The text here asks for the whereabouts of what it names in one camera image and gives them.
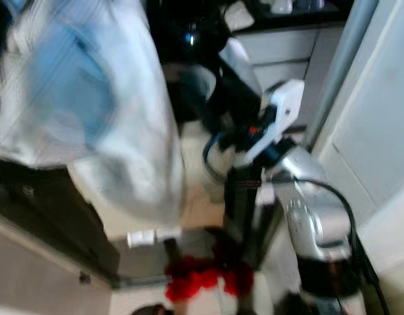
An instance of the white cabinet drawer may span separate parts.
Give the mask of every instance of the white cabinet drawer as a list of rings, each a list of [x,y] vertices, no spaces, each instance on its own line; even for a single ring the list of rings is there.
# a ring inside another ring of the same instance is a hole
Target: white cabinet drawer
[[[289,79],[303,79],[307,69],[307,62],[275,64],[254,67],[254,73],[259,80],[262,90],[266,90],[279,81]]]
[[[305,59],[313,51],[317,29],[253,33],[237,36],[252,64]]]

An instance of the metal pole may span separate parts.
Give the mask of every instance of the metal pole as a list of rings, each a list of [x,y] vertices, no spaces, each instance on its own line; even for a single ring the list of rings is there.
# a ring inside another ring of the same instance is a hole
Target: metal pole
[[[310,151],[314,147],[339,94],[377,5],[378,0],[356,0],[352,6],[338,48],[326,75],[325,83],[320,91],[317,113],[307,127],[302,140],[302,145]]]

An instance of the cabinet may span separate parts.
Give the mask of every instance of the cabinet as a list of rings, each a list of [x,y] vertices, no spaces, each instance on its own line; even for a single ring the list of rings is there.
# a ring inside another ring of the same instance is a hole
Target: cabinet
[[[246,49],[263,90],[289,79],[305,80],[295,127],[311,121],[323,82],[342,35],[343,25],[281,30],[237,36]]]

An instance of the black cable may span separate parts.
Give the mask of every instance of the black cable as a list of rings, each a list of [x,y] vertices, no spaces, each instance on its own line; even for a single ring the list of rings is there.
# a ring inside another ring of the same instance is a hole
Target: black cable
[[[347,315],[346,312],[345,312],[345,310],[344,310],[344,307],[342,306],[342,304],[341,304],[341,302],[340,302],[340,298],[339,298],[339,297],[338,297],[338,304],[339,304],[339,307],[340,307],[340,312],[342,312],[342,315]]]
[[[380,284],[378,282],[373,283],[375,291],[377,292],[378,299],[380,300],[381,307],[383,309],[384,315],[390,315],[386,299],[384,298],[383,291],[381,290]]]
[[[204,165],[206,166],[206,169],[208,170],[210,176],[212,176],[217,182],[223,184],[227,180],[223,175],[219,174],[217,171],[213,169],[213,167],[210,165],[208,161],[208,155],[209,151],[214,146],[215,143],[219,142],[223,137],[222,133],[219,133],[216,136],[213,136],[209,142],[205,145],[203,149],[203,161]]]

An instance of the floor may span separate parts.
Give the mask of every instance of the floor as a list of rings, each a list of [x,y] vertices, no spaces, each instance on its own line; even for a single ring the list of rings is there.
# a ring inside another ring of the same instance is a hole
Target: floor
[[[205,231],[185,232],[178,240],[182,255],[211,257],[213,239]],[[125,242],[116,247],[122,253],[120,273],[129,276],[150,276],[162,274],[168,257],[162,244],[154,247],[128,249]],[[202,290],[189,303],[171,305],[165,298],[165,286],[128,289],[113,294],[110,315],[129,315],[142,305],[162,303],[174,308],[180,315],[231,315],[236,314],[238,301],[223,292],[223,281],[217,288]],[[273,315],[273,304],[266,277],[258,272],[253,290],[253,306],[258,315]]]

